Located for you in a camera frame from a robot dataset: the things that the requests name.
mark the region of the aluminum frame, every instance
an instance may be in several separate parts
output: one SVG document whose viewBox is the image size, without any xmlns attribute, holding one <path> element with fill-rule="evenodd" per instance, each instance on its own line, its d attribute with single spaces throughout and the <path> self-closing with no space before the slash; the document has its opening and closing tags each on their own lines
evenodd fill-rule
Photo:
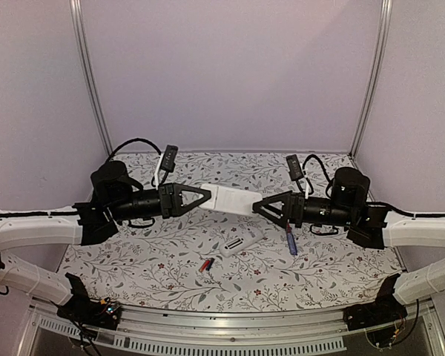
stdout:
<svg viewBox="0 0 445 356">
<path fill-rule="evenodd" d="M 407 307 L 408 319 L 415 317 L 415 304 Z M 434 356 L 445 356 L 445 339 L 433 302 L 421 301 L 419 317 L 428 329 L 428 338 Z M 73 324 L 56 316 L 56 307 L 41 300 L 33 300 L 28 312 L 28 325 L 18 356 L 31 352 L 37 328 L 44 328 L 69 337 L 76 337 Z M 323 310 L 280 311 L 259 313 L 206 313 L 171 311 L 124 306 L 122 322 L 117 331 L 96 329 L 96 344 L 131 352 L 146 351 L 146 355 L 160 355 L 168 347 L 200 350 L 209 355 L 212 350 L 246 350 L 248 355 L 264 355 L 266 349 L 292 349 L 302 345 L 321 345 L 339 340 L 348 334 L 364 333 L 389 326 L 383 324 L 369 329 L 349 332 L 343 322 L 343 308 Z M 154 351 L 139 350 L 140 346 L 155 346 Z"/>
<path fill-rule="evenodd" d="M 92 71 L 90 63 L 90 55 L 88 48 L 88 41 L 86 39 L 84 20 L 82 18 L 81 0 L 70 0 L 71 17 L 73 19 L 74 34 L 76 35 L 77 50 L 79 52 L 79 59 L 82 66 L 82 74 L 84 75 L 86 87 L 88 89 L 90 105 L 96 120 L 97 129 L 104 146 L 105 152 L 111 154 L 112 141 L 107 124 L 105 123 L 102 106 L 99 101 L 99 94 L 97 93 L 96 80 Z"/>
<path fill-rule="evenodd" d="M 389 25 L 391 21 L 392 0 L 383 0 L 379 20 L 379 33 L 376 43 L 375 57 L 372 63 L 371 76 L 369 77 L 368 88 L 364 96 L 363 106 L 359 122 L 357 124 L 355 137 L 351 146 L 349 155 L 356 159 L 359 153 L 361 142 L 363 141 L 364 132 L 369 119 L 369 114 L 372 108 L 376 87 L 378 86 L 380 69 L 386 51 L 387 36 L 389 34 Z"/>
<path fill-rule="evenodd" d="M 76 43 L 79 51 L 79 58 L 81 60 L 82 72 L 85 78 L 86 86 L 89 93 L 89 99 L 93 108 L 94 118 L 96 120 L 99 135 L 101 137 L 102 144 L 107 154 L 110 154 L 113 150 L 111 135 L 109 133 L 102 106 L 99 100 L 99 94 L 97 91 L 96 80 L 92 71 L 92 65 L 90 63 L 90 53 L 88 48 L 88 42 L 85 35 L 84 18 L 82 15 L 81 0 L 70 0 L 71 17 L 73 19 L 74 33 L 76 35 Z M 351 148 L 348 152 L 341 152 L 343 154 L 348 153 L 356 159 L 359 153 L 360 144 L 363 139 L 364 132 L 366 130 L 366 124 L 371 111 L 372 102 L 375 95 L 375 90 L 378 84 L 379 73 L 384 58 L 384 52 L 387 43 L 387 36 L 389 33 L 389 23 L 392 12 L 392 0 L 383 0 L 381 4 L 380 21 L 378 29 L 378 39 L 375 47 L 375 57 L 372 63 L 372 69 L 369 76 L 368 88 L 364 96 L 363 104 L 361 107 L 360 118 L 356 127 L 355 137 L 353 139 Z"/>
</svg>

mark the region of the robotic arm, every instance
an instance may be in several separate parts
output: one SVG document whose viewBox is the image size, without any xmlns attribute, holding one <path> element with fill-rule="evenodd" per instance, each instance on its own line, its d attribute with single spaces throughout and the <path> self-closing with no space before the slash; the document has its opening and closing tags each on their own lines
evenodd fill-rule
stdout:
<svg viewBox="0 0 445 356">
<path fill-rule="evenodd" d="M 287 161 L 292 180 L 303 178 L 297 157 Z M 413 214 L 396 209 L 390 204 L 367 202 L 369 178 L 354 168 L 339 168 L 329 183 L 329 198 L 309 197 L 303 189 L 300 193 L 287 191 L 254 202 L 254 195 L 246 191 L 237 193 L 231 189 L 215 189 L 212 210 L 245 215 L 260 214 L 283 229 L 287 224 L 296 228 L 303 223 L 341 226 L 348 231 L 347 238 L 364 248 L 419 245 L 445 247 L 445 214 Z M 252 211 L 241 207 L 252 207 Z M 372 303 L 348 307 L 345 321 L 350 330 L 388 323 L 406 316 L 405 305 L 428 297 L 445 289 L 445 259 L 420 270 L 388 277 Z"/>
<path fill-rule="evenodd" d="M 58 306 L 59 316 L 74 322 L 116 329 L 120 317 L 117 302 L 92 301 L 79 277 L 46 271 L 8 250 L 53 243 L 95 245 L 115 235 L 116 225 L 124 221 L 128 221 L 130 227 L 147 228 L 153 225 L 154 217 L 179 217 L 209 200 L 211 192 L 204 189 L 176 183 L 158 186 L 158 170 L 173 171 L 176 149 L 168 146 L 161 156 L 155 189 L 144 190 L 141 183 L 128 176 L 123 162 L 110 161 L 90 177 L 93 184 L 90 202 L 53 211 L 0 210 L 0 285 L 49 300 Z M 197 193 L 200 198 L 185 204 L 185 191 Z M 135 219 L 151 223 L 134 225 Z"/>
</svg>

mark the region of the blue pen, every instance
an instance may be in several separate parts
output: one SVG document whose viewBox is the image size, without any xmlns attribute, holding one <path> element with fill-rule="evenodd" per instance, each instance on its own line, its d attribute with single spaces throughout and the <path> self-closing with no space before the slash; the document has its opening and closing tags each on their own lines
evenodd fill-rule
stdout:
<svg viewBox="0 0 445 356">
<path fill-rule="evenodd" d="M 286 233 L 287 233 L 287 242 L 289 243 L 290 254 L 292 256 L 297 256 L 298 255 L 297 244 L 295 243 L 294 235 L 292 234 L 291 227 L 288 223 L 287 223 Z"/>
</svg>

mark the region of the metal bar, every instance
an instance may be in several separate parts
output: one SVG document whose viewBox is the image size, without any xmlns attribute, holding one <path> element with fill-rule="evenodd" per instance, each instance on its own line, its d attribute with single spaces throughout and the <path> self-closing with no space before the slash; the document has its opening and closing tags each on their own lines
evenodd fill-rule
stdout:
<svg viewBox="0 0 445 356">
<path fill-rule="evenodd" d="M 31 349 L 33 348 L 33 343 L 35 342 L 36 333 L 38 331 L 38 319 L 39 315 L 35 313 L 34 309 L 29 308 L 25 314 L 24 322 L 26 324 L 15 353 L 16 356 L 31 355 Z"/>
<path fill-rule="evenodd" d="M 445 335 L 442 330 L 440 319 L 435 310 L 430 310 L 423 316 L 427 336 L 433 356 L 445 356 Z"/>
<path fill-rule="evenodd" d="M 53 315 L 56 307 L 50 303 L 32 301 L 38 314 Z M 206 313 L 167 309 L 122 307 L 122 319 L 114 334 L 145 337 L 155 341 L 218 344 L 232 337 L 241 344 L 275 344 L 350 334 L 343 321 L 343 308 L 312 309 L 255 313 Z M 430 299 L 421 301 L 421 315 L 433 308 Z M 416 305 L 407 306 L 408 318 L 415 315 Z M 379 329 L 391 323 L 376 326 Z"/>
<path fill-rule="evenodd" d="M 77 49 L 79 59 L 81 61 L 82 72 L 84 74 L 86 87 L 88 89 L 90 105 L 93 110 L 94 119 L 96 120 L 97 129 L 102 140 L 105 152 L 111 154 L 112 142 L 107 124 L 105 123 L 102 106 L 97 93 L 96 80 L 90 64 L 90 56 L 88 42 L 85 35 L 84 21 L 82 19 L 82 9 L 80 0 L 70 0 L 71 17 L 73 19 L 74 34 L 76 36 Z"/>
<path fill-rule="evenodd" d="M 366 130 L 369 113 L 371 112 L 376 87 L 378 85 L 379 73 L 384 58 L 384 52 L 386 50 L 387 36 L 389 33 L 389 23 L 391 21 L 391 12 L 392 0 L 383 0 L 380 12 L 378 41 L 376 43 L 375 57 L 372 63 L 371 76 L 369 78 L 368 88 L 364 97 L 359 122 L 357 124 L 355 138 L 353 140 L 351 151 L 349 153 L 349 155 L 352 156 L 354 159 L 356 159 L 357 154 L 359 153 L 364 131 Z"/>
</svg>

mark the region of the vent grille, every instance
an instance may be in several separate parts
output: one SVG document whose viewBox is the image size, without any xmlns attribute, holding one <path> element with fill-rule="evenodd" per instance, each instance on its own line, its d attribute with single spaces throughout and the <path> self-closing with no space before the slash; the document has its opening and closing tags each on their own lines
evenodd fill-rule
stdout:
<svg viewBox="0 0 445 356">
<path fill-rule="evenodd" d="M 55 320 L 42 315 L 40 316 L 39 326 L 64 336 L 79 338 L 79 330 L 71 323 L 65 321 Z M 341 337 L 287 346 L 204 347 L 155 343 L 138 337 L 116 335 L 113 338 L 113 344 L 107 345 L 100 342 L 96 342 L 96 344 L 152 356 L 315 356 L 346 350 Z"/>
</svg>

